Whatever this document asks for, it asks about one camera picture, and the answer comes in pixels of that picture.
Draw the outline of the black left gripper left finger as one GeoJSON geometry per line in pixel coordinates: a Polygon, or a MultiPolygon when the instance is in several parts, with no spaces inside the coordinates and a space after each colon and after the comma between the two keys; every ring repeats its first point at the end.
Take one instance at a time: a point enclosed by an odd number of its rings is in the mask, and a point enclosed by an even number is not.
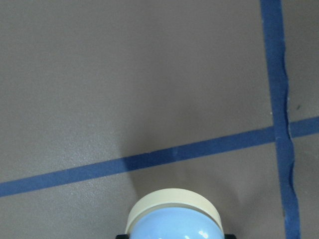
{"type": "Polygon", "coordinates": [[[116,235],[116,239],[129,239],[129,235],[128,234],[116,235]]]}

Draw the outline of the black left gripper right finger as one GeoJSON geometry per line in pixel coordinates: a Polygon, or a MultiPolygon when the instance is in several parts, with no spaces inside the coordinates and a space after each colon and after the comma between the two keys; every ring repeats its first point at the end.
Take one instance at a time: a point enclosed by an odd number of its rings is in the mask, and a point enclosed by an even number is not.
{"type": "Polygon", "coordinates": [[[234,235],[234,234],[224,234],[224,239],[236,239],[236,235],[234,235]]]}

